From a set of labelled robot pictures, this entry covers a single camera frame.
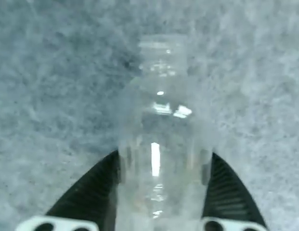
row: gray carpet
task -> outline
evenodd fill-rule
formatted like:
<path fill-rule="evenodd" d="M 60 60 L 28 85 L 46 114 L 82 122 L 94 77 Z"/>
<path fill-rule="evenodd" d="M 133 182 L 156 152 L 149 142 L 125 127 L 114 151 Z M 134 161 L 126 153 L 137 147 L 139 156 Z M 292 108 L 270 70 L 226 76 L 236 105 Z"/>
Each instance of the gray carpet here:
<path fill-rule="evenodd" d="M 0 231 L 115 149 L 114 100 L 145 33 L 189 36 L 220 154 L 273 231 L 298 231 L 299 0 L 0 0 Z"/>

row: clear plastic bottle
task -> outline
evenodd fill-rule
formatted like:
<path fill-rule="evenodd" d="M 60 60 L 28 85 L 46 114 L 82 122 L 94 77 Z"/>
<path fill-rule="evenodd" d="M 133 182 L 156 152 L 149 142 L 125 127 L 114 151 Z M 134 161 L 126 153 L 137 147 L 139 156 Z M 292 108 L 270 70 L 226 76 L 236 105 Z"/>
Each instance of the clear plastic bottle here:
<path fill-rule="evenodd" d="M 185 42 L 141 39 L 141 74 L 121 96 L 117 230 L 195 230 L 201 217 L 212 140 L 187 100 Z"/>

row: bottle mouth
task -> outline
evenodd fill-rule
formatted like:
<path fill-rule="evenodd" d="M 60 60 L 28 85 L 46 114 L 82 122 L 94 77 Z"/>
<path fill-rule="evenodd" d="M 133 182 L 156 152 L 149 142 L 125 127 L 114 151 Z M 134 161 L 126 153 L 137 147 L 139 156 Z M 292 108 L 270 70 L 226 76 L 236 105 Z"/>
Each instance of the bottle mouth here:
<path fill-rule="evenodd" d="M 185 35 L 144 35 L 139 48 L 142 59 L 140 69 L 147 76 L 170 78 L 186 76 L 187 49 Z"/>

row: plastic bottle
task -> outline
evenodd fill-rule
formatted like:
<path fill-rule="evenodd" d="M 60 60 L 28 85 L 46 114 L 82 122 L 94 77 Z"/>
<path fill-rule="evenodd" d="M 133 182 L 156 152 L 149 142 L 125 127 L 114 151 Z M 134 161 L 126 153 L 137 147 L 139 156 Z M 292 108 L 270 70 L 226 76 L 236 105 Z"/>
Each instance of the plastic bottle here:
<path fill-rule="evenodd" d="M 121 95 L 117 230 L 195 230 L 201 217 L 212 144 L 187 100 L 185 43 L 141 38 L 140 76 Z"/>

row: bottle body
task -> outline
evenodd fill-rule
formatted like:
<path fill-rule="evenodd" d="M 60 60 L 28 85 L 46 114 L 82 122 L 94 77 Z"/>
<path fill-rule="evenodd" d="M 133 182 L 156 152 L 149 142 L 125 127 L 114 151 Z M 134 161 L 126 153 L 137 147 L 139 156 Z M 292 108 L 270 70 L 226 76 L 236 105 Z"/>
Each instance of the bottle body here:
<path fill-rule="evenodd" d="M 176 42 L 155 46 L 146 51 L 145 76 L 126 88 L 123 103 L 118 198 L 134 216 L 132 230 L 139 229 L 140 220 L 140 228 L 146 222 L 153 231 L 188 228 L 200 219 L 210 176 L 212 145 L 185 98 L 185 68 L 177 67 L 178 53 L 172 54 Z M 186 58 L 182 51 L 179 55 Z"/>

